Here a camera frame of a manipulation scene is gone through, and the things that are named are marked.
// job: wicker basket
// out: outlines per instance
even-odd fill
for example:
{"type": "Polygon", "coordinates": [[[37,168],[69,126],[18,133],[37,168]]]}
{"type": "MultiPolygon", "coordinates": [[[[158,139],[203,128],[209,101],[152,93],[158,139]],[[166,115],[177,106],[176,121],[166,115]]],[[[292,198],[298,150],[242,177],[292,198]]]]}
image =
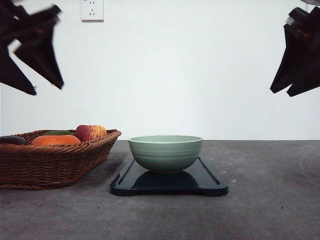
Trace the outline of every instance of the wicker basket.
{"type": "MultiPolygon", "coordinates": [[[[37,130],[16,136],[23,137],[29,144],[48,131],[37,130]]],[[[107,130],[107,136],[73,145],[0,144],[0,188],[48,190],[69,187],[106,160],[120,135],[118,130],[107,130]]]]}

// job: white wall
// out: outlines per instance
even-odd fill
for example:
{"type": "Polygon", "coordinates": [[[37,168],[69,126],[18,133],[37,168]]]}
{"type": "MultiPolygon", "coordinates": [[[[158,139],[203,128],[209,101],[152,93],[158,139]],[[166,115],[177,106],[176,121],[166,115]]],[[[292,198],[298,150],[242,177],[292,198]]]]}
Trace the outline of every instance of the white wall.
{"type": "Polygon", "coordinates": [[[320,88],[269,90],[288,13],[306,8],[299,0],[105,0],[103,23],[82,23],[80,0],[18,3],[29,13],[63,10],[54,47],[65,86],[13,55],[38,94],[0,85],[1,135],[86,124],[118,129],[122,140],[320,139],[320,88]]]}

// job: electrical outlet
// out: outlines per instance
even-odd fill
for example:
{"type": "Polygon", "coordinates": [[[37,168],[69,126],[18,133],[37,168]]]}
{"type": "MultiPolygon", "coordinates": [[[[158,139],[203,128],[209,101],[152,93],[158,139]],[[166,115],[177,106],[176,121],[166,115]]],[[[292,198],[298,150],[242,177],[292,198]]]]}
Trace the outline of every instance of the electrical outlet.
{"type": "Polygon", "coordinates": [[[102,22],[104,20],[104,0],[81,0],[81,20],[102,22]]]}

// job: green fruit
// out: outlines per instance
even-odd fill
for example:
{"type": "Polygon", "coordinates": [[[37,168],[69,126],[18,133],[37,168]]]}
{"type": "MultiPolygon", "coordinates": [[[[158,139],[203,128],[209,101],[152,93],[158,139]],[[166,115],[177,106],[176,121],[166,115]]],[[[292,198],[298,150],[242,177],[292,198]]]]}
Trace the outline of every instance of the green fruit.
{"type": "Polygon", "coordinates": [[[27,141],[20,136],[0,136],[0,144],[27,145],[27,141]]]}
{"type": "Polygon", "coordinates": [[[43,136],[46,136],[46,135],[51,135],[51,136],[73,135],[73,133],[67,130],[52,130],[52,131],[47,131],[43,134],[43,136]]]}

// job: bowl rim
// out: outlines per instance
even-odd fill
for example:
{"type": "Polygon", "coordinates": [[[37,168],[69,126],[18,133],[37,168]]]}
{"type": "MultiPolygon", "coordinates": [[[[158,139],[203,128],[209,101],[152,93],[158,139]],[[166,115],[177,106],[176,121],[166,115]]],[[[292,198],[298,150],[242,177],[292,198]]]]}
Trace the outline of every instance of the bowl rim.
{"type": "Polygon", "coordinates": [[[132,143],[139,143],[139,144],[186,144],[186,143],[201,142],[201,141],[203,141],[203,138],[199,137],[199,136],[193,136],[193,135],[146,135],[146,136],[131,137],[128,141],[132,142],[132,143]],[[147,137],[192,137],[192,138],[197,138],[197,139],[191,140],[191,141],[175,141],[175,142],[162,142],[162,141],[149,142],[149,141],[133,140],[133,139],[137,139],[137,138],[147,138],[147,137]]]}

